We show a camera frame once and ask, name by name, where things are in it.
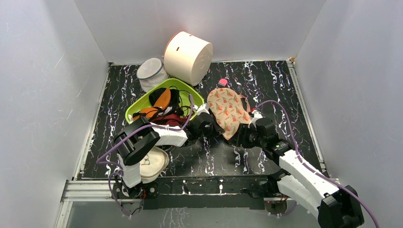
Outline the floral mesh laundry bag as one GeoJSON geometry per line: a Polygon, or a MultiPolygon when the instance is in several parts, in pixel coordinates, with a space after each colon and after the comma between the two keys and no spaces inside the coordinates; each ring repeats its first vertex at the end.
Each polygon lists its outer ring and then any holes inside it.
{"type": "Polygon", "coordinates": [[[232,138],[240,124],[250,124],[250,105],[247,100],[246,108],[242,100],[245,97],[237,94],[229,88],[217,88],[212,90],[207,97],[207,104],[214,115],[218,125],[224,129],[224,139],[232,138]]]}

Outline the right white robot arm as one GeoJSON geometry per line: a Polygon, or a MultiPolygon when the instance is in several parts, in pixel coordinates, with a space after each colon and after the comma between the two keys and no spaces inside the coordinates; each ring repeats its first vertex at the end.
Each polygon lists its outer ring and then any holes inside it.
{"type": "Polygon", "coordinates": [[[268,177],[268,192],[274,197],[284,194],[294,199],[317,219],[320,227],[357,228],[364,224],[355,189],[349,185],[341,188],[326,180],[297,154],[296,146],[279,138],[269,118],[240,123],[230,143],[243,148],[261,148],[280,167],[268,177]]]}

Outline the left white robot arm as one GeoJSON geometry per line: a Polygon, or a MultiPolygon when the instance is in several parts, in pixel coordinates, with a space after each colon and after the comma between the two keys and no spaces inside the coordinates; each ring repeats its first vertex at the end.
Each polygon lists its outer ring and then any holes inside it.
{"type": "Polygon", "coordinates": [[[141,183],[150,183],[168,165],[168,154],[161,146],[188,147],[199,138],[222,135],[215,119],[203,112],[180,126],[158,125],[140,117],[114,138],[123,168],[124,192],[131,198],[142,192],[141,183]]]}

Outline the maroon bra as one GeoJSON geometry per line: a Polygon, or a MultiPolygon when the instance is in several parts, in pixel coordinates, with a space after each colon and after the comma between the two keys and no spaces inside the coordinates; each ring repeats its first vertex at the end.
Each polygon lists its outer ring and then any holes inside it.
{"type": "Polygon", "coordinates": [[[169,114],[166,116],[160,116],[153,119],[149,119],[149,122],[158,125],[180,126],[183,125],[188,119],[188,116],[181,117],[178,114],[169,114]]]}

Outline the orange black bra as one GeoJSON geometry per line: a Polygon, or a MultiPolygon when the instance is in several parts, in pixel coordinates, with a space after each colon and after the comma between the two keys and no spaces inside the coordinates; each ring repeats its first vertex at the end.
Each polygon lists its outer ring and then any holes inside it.
{"type": "Polygon", "coordinates": [[[175,88],[158,88],[149,94],[148,100],[151,106],[132,114],[133,121],[141,116],[154,120],[170,114],[184,115],[180,107],[180,91],[175,88]]]}

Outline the cream round mesh laundry bag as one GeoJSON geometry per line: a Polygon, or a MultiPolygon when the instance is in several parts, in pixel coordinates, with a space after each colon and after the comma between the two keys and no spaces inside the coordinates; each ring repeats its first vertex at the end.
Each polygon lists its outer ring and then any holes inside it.
{"type": "Polygon", "coordinates": [[[159,147],[153,147],[140,161],[140,176],[144,184],[155,181],[169,163],[168,154],[159,147]]]}

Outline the white mesh cylindrical laundry bag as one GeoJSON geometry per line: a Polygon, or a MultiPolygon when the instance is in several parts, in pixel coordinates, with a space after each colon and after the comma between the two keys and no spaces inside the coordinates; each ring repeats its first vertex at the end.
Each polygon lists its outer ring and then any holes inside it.
{"type": "Polygon", "coordinates": [[[163,62],[158,58],[150,58],[144,61],[136,72],[141,88],[149,92],[154,87],[169,78],[164,69],[163,62]]]}

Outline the pink small block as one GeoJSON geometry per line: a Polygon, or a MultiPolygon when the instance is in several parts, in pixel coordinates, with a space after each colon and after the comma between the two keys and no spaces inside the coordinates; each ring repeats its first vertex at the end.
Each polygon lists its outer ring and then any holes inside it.
{"type": "Polygon", "coordinates": [[[219,87],[219,88],[227,88],[227,87],[228,87],[228,80],[225,79],[225,78],[221,78],[221,79],[218,81],[218,87],[219,87]]]}

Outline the green plastic bin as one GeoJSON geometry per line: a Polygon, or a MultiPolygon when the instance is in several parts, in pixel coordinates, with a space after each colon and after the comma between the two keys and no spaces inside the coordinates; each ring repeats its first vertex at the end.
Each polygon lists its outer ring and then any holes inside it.
{"type": "Polygon", "coordinates": [[[126,121],[130,124],[130,119],[129,116],[132,116],[134,113],[137,113],[138,111],[151,107],[151,103],[149,101],[149,95],[156,89],[159,88],[170,88],[170,89],[177,89],[179,90],[180,94],[180,106],[190,106],[191,102],[189,100],[189,94],[192,95],[193,97],[193,104],[194,106],[201,106],[202,104],[205,103],[203,97],[190,85],[187,83],[176,79],[176,78],[169,78],[162,83],[158,84],[154,88],[152,88],[150,91],[145,93],[143,96],[138,98],[125,112],[125,119],[126,121]]]}

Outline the white cylindrical container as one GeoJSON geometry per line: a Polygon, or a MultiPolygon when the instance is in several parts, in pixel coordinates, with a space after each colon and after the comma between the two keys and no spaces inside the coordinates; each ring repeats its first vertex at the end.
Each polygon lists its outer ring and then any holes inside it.
{"type": "Polygon", "coordinates": [[[212,57],[212,43],[181,31],[168,42],[163,64],[167,74],[196,86],[207,74],[212,57]]]}

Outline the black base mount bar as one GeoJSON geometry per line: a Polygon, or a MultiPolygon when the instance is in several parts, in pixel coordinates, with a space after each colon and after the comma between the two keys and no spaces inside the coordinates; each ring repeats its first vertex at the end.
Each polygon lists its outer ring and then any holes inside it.
{"type": "Polygon", "coordinates": [[[113,196],[128,204],[139,202],[145,210],[167,208],[249,208],[272,214],[295,207],[276,192],[268,176],[159,177],[130,188],[123,180],[111,180],[113,196]]]}

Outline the aluminium frame rail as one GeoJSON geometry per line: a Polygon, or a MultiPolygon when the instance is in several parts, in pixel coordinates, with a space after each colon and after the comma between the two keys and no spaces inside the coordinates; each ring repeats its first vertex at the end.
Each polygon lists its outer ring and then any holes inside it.
{"type": "MultiPolygon", "coordinates": [[[[113,202],[116,197],[113,196],[112,185],[106,180],[71,180],[65,185],[61,201],[62,202],[113,202]]],[[[133,202],[135,207],[140,206],[139,202],[133,202]]]]}

